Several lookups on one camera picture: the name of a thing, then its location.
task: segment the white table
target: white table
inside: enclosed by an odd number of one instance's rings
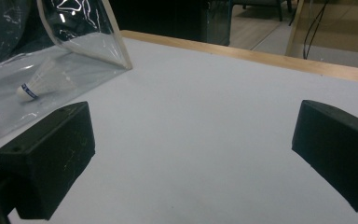
[[[291,149],[301,101],[358,117],[358,82],[124,40],[134,68],[73,101],[96,154],[49,223],[358,223]]]

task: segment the wooden table edge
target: wooden table edge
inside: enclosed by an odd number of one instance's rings
[[[123,37],[126,38],[141,40],[154,44],[160,44],[181,49],[192,49],[256,63],[263,63],[282,68],[294,69],[302,72],[358,81],[358,67],[350,67],[345,65],[322,63],[316,61],[307,61],[282,55],[256,52],[247,49],[234,49],[231,47],[207,44],[192,40],[185,40],[162,35],[151,35],[127,30],[121,31],[121,34]]]

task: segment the black cable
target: black cable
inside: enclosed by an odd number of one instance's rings
[[[330,0],[325,0],[324,6],[321,8],[321,10],[319,11],[318,15],[315,17],[315,19],[313,20],[312,24],[310,25],[309,30],[307,31],[307,35],[305,36],[304,47],[303,47],[303,58],[304,59],[308,59],[308,55],[310,54],[310,47],[312,46],[313,39],[316,36],[316,32],[318,31],[319,25],[321,24],[322,17],[324,16],[324,10],[325,10],[327,4],[329,3],[329,1]],[[310,31],[311,31],[311,29],[312,29],[312,27],[313,27],[313,25],[315,24],[316,21],[317,21],[317,24],[316,24],[315,31],[313,32],[312,38],[310,40],[308,50],[306,50],[308,36],[310,35]]]

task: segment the floor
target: floor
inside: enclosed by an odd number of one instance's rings
[[[236,5],[232,8],[229,45],[253,50],[281,24],[276,8],[247,7],[244,10]]]
[[[238,20],[236,18],[232,18],[231,20],[231,41],[234,41],[231,47],[240,46],[241,44],[235,43],[237,40],[237,34],[243,34],[244,32],[237,27],[242,27],[243,25],[237,24],[242,22],[245,23],[253,23],[254,25],[249,25],[252,28],[249,29],[249,33],[265,33],[265,35],[259,34],[261,39],[257,41],[258,44],[248,48],[250,50],[262,51],[272,54],[284,55],[286,52],[286,47],[289,41],[289,36],[292,30],[292,26],[289,26],[289,23],[292,19],[292,13],[287,10],[286,3],[282,4],[282,17],[283,20],[279,22],[278,12],[275,8],[270,7],[247,7],[246,10],[242,9],[242,6],[234,6],[233,15],[242,12],[244,20]]]
[[[274,28],[274,30],[271,31],[267,37],[263,37],[263,39],[261,39],[259,43],[250,50],[285,55],[289,36],[292,31],[292,26],[289,26],[292,14],[287,11],[285,3],[282,3],[282,8],[283,21],[281,21],[281,23]],[[277,20],[277,17],[271,17],[269,20]],[[358,67],[358,52],[312,47],[309,60]]]

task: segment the wire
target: wire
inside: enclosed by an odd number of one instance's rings
[[[324,22],[319,22],[319,23],[320,23],[321,25],[323,25],[323,26],[329,26],[329,25],[335,24],[335,23],[338,22],[338,21],[341,21],[342,18],[344,18],[344,17],[348,14],[348,12],[350,12],[351,9],[353,9],[353,6],[354,6],[354,4],[356,3],[356,1],[357,1],[357,0],[353,0],[353,1],[351,2],[351,5],[347,8],[347,10],[346,10],[345,12],[343,12],[342,15],[339,16],[335,21],[332,21],[332,22],[329,22],[329,23],[324,23]]]
[[[310,54],[310,47],[312,46],[313,39],[316,36],[316,33],[318,31],[318,28],[319,28],[319,25],[321,24],[322,17],[324,16],[324,10],[325,10],[327,4],[329,3],[329,1],[330,0],[325,0],[324,6],[321,8],[321,10],[319,11],[318,15],[315,17],[315,19],[313,20],[312,24],[310,25],[310,28],[307,31],[307,35],[305,36],[304,47],[303,47],[303,58],[304,59],[308,59],[308,55]],[[308,40],[308,37],[310,35],[310,31],[312,30],[312,27],[313,27],[313,25],[315,25],[315,23],[316,23],[316,27],[315,27],[315,30],[313,32],[312,38],[310,40],[310,43],[309,43],[309,46],[308,46],[308,49],[307,49],[307,40]]]

